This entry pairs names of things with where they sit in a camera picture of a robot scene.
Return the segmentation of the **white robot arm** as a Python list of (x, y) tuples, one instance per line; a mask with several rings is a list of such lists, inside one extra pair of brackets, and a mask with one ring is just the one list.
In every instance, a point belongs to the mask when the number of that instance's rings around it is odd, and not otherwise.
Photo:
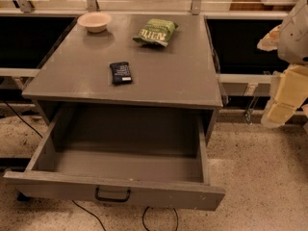
[(265, 127), (277, 128), (308, 98), (308, 0), (298, 0), (282, 23), (259, 40), (257, 48), (276, 50), (278, 58), (289, 63), (282, 73), (274, 73), (261, 119)]

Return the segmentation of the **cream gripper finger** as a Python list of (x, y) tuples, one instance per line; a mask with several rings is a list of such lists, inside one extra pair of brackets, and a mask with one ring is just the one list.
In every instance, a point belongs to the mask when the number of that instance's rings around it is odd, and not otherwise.
[(261, 123), (267, 128), (278, 128), (308, 98), (308, 67), (290, 64), (283, 72), (275, 71), (271, 77), (269, 95)]
[(272, 51), (278, 48), (281, 26), (271, 29), (262, 39), (259, 40), (257, 48), (263, 51)]

